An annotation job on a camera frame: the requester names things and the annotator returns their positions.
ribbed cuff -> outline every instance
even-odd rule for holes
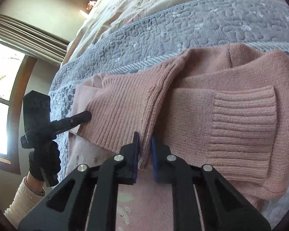
[[[36,203],[45,196],[44,189],[42,193],[38,193],[35,190],[32,190],[27,184],[26,177],[24,177],[24,179],[22,180],[22,183],[19,186],[19,190],[23,192],[27,198]]]
[[[215,94],[207,157],[227,179],[265,180],[275,138],[274,88]]]
[[[183,67],[184,59],[179,57],[164,61],[145,72],[100,75],[102,88],[92,88],[95,89],[92,91],[95,96],[91,96],[86,108],[92,113],[91,121],[81,126],[77,134],[98,147],[119,153],[123,145],[132,142],[137,131],[142,148],[139,166],[144,167],[149,158],[150,139],[163,99],[174,77]]]

curtain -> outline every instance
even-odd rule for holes
[[[68,41],[19,20],[0,14],[0,41],[60,66]]]

black plastic bracket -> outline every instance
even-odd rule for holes
[[[92,114],[84,111],[75,116],[50,122],[50,97],[30,91],[23,97],[25,135],[20,138],[23,148],[34,148],[34,161],[39,165],[46,186],[59,183],[58,175],[48,169],[49,145],[57,135],[91,120]]]
[[[84,230],[89,216],[87,231],[114,231],[118,184],[136,182],[138,155],[135,132],[133,142],[101,166],[79,165],[25,216],[18,230]]]
[[[211,165],[195,167],[151,141],[154,179],[172,184],[175,231],[269,231],[268,221]]]

white wall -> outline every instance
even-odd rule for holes
[[[44,94],[48,94],[53,77],[57,72],[57,68],[51,64],[37,60],[32,74],[30,76],[26,93],[35,90]],[[26,150],[21,147],[20,137],[24,135],[24,121],[21,112],[19,123],[19,163],[21,175],[12,174],[0,170],[0,209],[4,211],[13,202],[15,193],[18,189],[22,178],[28,174],[29,171],[29,158],[30,149]]]
[[[72,41],[85,17],[88,0],[5,0],[0,14]]]

window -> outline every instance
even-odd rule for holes
[[[17,174],[22,97],[35,62],[35,58],[0,44],[0,169]]]

